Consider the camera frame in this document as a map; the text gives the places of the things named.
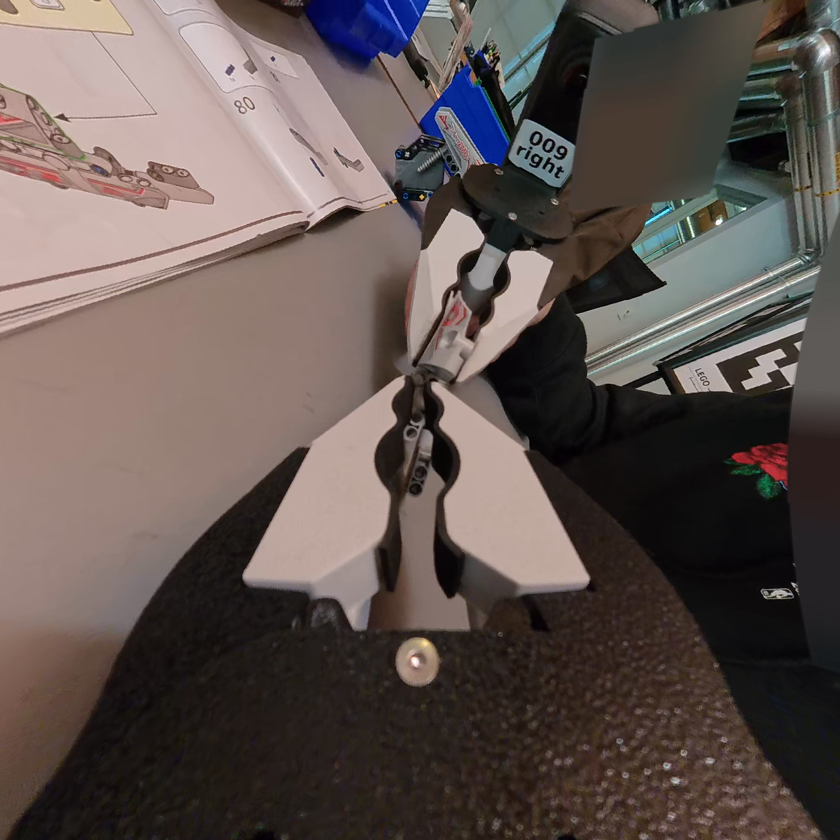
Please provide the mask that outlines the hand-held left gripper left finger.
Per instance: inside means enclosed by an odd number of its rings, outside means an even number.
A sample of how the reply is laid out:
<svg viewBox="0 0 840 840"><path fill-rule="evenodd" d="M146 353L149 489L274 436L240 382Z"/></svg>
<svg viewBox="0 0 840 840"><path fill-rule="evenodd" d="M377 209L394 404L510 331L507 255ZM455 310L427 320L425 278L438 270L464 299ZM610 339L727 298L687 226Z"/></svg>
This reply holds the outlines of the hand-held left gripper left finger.
<svg viewBox="0 0 840 840"><path fill-rule="evenodd" d="M316 438L243 573L250 587L337 601L366 628L400 569L411 382L393 380Z"/></svg>

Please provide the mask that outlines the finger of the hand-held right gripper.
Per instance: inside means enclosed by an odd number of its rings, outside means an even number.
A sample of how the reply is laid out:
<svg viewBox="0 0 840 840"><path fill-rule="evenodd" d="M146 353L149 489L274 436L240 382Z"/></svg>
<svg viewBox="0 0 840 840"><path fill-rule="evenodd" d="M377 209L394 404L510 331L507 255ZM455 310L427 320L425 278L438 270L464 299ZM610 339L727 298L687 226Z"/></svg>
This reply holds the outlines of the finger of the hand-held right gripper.
<svg viewBox="0 0 840 840"><path fill-rule="evenodd" d="M489 319L474 339L474 349L458 372L458 383L482 372L511 346L534 320L552 261L537 251L513 251L506 263L507 287L492 301Z"/></svg>
<svg viewBox="0 0 840 840"><path fill-rule="evenodd" d="M479 253L485 241L471 216L448 212L430 243L422 248L406 317L407 351L414 362L419 361L428 335L434 333L448 292L460 280L460 264Z"/></svg>

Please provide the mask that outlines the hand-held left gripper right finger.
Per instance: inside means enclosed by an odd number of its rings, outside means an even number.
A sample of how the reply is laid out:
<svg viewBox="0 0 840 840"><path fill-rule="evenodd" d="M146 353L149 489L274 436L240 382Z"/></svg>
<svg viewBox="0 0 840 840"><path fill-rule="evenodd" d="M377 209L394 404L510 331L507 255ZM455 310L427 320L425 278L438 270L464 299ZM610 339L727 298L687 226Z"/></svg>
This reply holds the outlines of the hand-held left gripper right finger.
<svg viewBox="0 0 840 840"><path fill-rule="evenodd" d="M586 589L591 576L490 385L429 390L437 430L455 449L440 536L463 561L456 592L469 624L484 625L499 602Z"/></svg>

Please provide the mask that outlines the long grey brick assembly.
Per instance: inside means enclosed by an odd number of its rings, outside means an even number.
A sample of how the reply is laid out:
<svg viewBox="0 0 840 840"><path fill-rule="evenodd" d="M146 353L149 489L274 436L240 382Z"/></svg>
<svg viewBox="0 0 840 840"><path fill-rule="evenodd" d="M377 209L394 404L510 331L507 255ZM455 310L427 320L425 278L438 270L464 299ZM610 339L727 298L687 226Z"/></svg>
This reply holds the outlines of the long grey brick assembly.
<svg viewBox="0 0 840 840"><path fill-rule="evenodd" d="M468 336L474 312L460 290L451 290L436 317L431 318L431 314L430 300L416 287L407 321L409 329L416 327L413 368L429 380L452 385L475 348Z"/></svg>

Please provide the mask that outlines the person's right forearm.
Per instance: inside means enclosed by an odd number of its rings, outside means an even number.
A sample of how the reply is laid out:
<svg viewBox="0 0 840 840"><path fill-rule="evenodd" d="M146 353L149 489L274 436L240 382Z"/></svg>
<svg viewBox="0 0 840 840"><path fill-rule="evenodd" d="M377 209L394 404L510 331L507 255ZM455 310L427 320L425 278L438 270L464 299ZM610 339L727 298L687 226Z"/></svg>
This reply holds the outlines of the person's right forearm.
<svg viewBox="0 0 840 840"><path fill-rule="evenodd" d="M660 408L660 395L593 383L583 322L565 295L553 301L544 320L524 330L486 372L530 448L562 464L646 428Z"/></svg>

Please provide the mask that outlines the blue plastic bin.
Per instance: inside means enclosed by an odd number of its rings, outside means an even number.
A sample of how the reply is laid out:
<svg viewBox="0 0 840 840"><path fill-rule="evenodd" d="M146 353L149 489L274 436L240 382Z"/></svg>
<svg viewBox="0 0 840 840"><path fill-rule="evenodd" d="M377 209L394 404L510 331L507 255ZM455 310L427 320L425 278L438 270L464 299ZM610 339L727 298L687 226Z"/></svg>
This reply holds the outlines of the blue plastic bin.
<svg viewBox="0 0 840 840"><path fill-rule="evenodd" d="M484 162L502 165L509 147L509 137L485 89L474 82L472 70L465 66L441 93L419 122L424 134L440 139L444 134L436 120L441 108L450 109L475 145Z"/></svg>

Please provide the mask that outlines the blue red brick vehicle model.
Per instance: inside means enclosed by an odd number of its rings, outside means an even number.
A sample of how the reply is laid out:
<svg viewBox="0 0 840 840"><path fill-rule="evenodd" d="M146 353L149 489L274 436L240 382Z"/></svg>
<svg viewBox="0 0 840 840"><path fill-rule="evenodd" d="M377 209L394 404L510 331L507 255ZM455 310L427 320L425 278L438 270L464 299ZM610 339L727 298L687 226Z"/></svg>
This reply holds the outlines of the blue red brick vehicle model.
<svg viewBox="0 0 840 840"><path fill-rule="evenodd" d="M423 203L447 179L487 162L453 109L440 108L434 120L441 137L424 133L395 151L393 191L398 201Z"/></svg>

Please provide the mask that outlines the person's black sweater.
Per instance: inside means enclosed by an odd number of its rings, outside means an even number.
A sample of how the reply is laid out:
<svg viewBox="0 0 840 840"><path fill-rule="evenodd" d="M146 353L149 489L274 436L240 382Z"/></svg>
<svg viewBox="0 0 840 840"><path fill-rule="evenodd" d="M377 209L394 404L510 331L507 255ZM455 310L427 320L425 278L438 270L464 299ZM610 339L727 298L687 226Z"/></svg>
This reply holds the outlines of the person's black sweater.
<svg viewBox="0 0 840 840"><path fill-rule="evenodd" d="M838 674L806 640L791 536L792 389L657 395L586 381L595 436L563 469L665 573L742 716L838 838Z"/></svg>

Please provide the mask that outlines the small blue bin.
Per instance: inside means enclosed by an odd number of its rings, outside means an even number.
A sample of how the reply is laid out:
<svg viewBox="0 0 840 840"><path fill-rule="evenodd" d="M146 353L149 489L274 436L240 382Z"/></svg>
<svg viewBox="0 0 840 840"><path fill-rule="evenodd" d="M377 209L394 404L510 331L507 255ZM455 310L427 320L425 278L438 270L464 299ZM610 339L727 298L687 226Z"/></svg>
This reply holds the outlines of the small blue bin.
<svg viewBox="0 0 840 840"><path fill-rule="evenodd" d="M428 1L310 1L306 16L321 38L363 60L399 57Z"/></svg>

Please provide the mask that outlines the framed marker sign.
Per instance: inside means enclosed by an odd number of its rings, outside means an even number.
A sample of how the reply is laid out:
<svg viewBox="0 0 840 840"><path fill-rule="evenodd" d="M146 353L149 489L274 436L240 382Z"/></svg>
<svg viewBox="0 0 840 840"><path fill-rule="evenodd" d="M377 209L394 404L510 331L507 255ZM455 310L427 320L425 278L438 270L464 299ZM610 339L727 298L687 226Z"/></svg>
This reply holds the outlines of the framed marker sign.
<svg viewBox="0 0 840 840"><path fill-rule="evenodd" d="M672 393L756 396L791 389L807 317L786 318L761 332L740 331L659 365Z"/></svg>

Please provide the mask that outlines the brick instruction booklet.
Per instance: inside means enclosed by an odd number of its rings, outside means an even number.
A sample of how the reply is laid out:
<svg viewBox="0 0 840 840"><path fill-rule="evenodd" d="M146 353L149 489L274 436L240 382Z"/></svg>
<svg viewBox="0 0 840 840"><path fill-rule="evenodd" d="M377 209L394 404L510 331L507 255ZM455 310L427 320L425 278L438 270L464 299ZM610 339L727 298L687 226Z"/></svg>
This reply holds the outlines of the brick instruction booklet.
<svg viewBox="0 0 840 840"><path fill-rule="evenodd" d="M217 2L2 2L1 333L396 198L306 59Z"/></svg>

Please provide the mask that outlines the metal rail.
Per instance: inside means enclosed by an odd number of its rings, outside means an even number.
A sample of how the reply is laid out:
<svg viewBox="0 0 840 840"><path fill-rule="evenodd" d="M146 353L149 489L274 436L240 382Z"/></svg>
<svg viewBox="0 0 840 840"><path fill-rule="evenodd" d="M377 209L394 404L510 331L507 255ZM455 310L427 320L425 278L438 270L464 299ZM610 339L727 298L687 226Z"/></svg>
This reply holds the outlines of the metal rail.
<svg viewBox="0 0 840 840"><path fill-rule="evenodd" d="M585 359L588 374L597 375L638 355L656 350L725 316L768 300L802 282L815 279L819 271L819 257L813 254L793 256L735 287L719 292L590 353Z"/></svg>

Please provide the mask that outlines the silver ventilation duct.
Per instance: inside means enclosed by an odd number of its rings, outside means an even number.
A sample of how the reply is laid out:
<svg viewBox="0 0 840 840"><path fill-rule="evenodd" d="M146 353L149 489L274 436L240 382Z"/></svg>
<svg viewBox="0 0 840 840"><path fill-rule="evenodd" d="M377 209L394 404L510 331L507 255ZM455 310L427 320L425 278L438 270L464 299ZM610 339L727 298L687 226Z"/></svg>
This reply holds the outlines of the silver ventilation duct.
<svg viewBox="0 0 840 840"><path fill-rule="evenodd" d="M820 256L839 210L839 5L806 2L807 28L784 41L784 104L798 249Z"/></svg>

